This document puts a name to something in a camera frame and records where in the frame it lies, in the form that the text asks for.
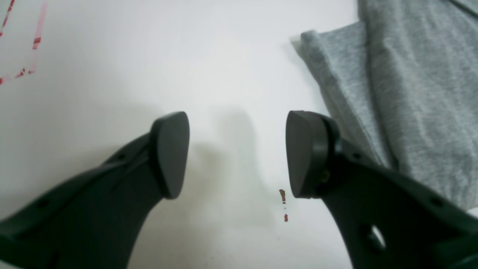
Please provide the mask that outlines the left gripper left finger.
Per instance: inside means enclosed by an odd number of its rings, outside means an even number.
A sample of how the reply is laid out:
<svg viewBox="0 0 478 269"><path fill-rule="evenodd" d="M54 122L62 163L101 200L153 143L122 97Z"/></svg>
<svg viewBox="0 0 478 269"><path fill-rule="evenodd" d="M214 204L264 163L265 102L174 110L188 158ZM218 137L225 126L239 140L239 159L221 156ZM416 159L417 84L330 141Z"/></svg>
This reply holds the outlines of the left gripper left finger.
<svg viewBox="0 0 478 269"><path fill-rule="evenodd" d="M190 140L185 112L154 121L103 164L1 221L1 260L24 269L125 269L150 211L176 199Z"/></svg>

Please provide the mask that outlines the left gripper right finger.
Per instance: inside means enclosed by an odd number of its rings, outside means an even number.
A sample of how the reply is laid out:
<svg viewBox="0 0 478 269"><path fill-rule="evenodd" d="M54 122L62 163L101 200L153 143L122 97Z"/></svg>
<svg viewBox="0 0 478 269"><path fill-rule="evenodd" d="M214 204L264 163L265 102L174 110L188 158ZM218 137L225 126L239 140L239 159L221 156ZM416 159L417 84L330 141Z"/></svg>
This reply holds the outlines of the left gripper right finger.
<svg viewBox="0 0 478 269"><path fill-rule="evenodd" d="M331 118L290 111L286 153L293 196L323 201L353 268L477 268L477 218L378 165Z"/></svg>

